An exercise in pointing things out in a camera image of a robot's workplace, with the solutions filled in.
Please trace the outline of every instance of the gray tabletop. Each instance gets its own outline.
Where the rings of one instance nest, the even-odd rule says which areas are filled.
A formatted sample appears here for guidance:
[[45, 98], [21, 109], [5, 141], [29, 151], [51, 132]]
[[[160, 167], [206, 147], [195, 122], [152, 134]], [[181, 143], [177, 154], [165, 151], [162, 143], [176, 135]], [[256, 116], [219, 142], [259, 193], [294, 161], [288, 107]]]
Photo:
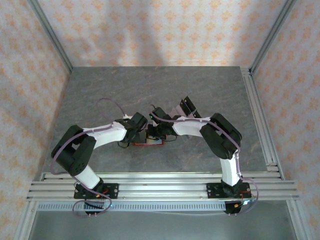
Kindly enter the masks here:
[[[71, 125], [92, 128], [110, 123], [95, 104], [116, 100], [128, 115], [148, 117], [154, 104], [166, 112], [189, 96], [202, 117], [221, 113], [242, 134], [242, 172], [266, 171], [255, 121], [239, 67], [77, 67], [73, 70], [55, 126], [49, 152]], [[112, 119], [122, 117], [110, 102], [100, 109]], [[48, 154], [43, 172], [50, 171]], [[116, 142], [93, 151], [89, 165], [105, 172], [221, 172], [219, 159], [200, 137], [178, 137], [163, 146], [118, 147]]]

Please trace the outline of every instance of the gray marble surface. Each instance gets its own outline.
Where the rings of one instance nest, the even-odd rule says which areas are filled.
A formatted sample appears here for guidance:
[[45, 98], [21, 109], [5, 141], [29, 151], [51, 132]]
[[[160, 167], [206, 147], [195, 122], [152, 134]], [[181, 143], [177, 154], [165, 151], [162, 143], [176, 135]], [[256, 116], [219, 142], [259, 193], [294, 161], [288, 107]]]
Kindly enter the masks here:
[[[266, 171], [255, 121], [239, 67], [77, 67], [73, 70], [54, 130], [49, 152], [71, 125], [92, 128], [106, 125], [95, 107], [102, 97], [115, 99], [128, 115], [145, 117], [150, 104], [166, 112], [189, 96], [202, 117], [221, 113], [242, 134], [242, 172]], [[110, 118], [121, 118], [111, 102], [100, 109]], [[50, 171], [48, 154], [43, 172]], [[164, 146], [130, 146], [116, 142], [93, 151], [89, 165], [101, 172], [221, 172], [219, 159], [200, 137], [178, 137]]]

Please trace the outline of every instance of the patterned wallpaper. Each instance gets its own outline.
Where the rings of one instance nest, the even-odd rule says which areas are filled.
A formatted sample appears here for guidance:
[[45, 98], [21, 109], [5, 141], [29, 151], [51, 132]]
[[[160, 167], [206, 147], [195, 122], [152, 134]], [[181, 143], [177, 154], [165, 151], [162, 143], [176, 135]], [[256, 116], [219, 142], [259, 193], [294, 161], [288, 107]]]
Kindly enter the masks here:
[[250, 67], [286, 0], [39, 2], [76, 67]]
[[320, 2], [297, 1], [254, 76], [287, 179], [320, 240]]
[[68, 72], [26, 0], [0, 4], [0, 239], [16, 231]]

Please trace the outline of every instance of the orange pattern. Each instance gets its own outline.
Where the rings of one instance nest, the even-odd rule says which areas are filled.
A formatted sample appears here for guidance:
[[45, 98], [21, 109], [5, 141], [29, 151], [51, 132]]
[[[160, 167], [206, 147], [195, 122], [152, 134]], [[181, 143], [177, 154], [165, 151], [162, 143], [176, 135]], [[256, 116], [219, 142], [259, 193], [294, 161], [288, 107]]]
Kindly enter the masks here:
[[320, 4], [297, 1], [255, 81], [285, 176], [320, 236]]
[[27, 1], [2, 1], [0, 15], [0, 239], [11, 240], [68, 73]]
[[285, 0], [39, 2], [76, 67], [249, 67]]

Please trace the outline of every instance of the floral wall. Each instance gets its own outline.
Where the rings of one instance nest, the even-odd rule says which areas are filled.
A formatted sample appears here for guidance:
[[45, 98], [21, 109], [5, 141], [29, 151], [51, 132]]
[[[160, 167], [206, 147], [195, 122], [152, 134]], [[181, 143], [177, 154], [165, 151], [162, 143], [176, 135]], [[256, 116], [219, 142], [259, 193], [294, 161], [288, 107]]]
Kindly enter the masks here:
[[39, 2], [76, 67], [250, 67], [286, 1]]
[[297, 1], [254, 80], [276, 149], [320, 239], [320, 2]]
[[26, 0], [0, 4], [0, 239], [39, 175], [69, 74]]

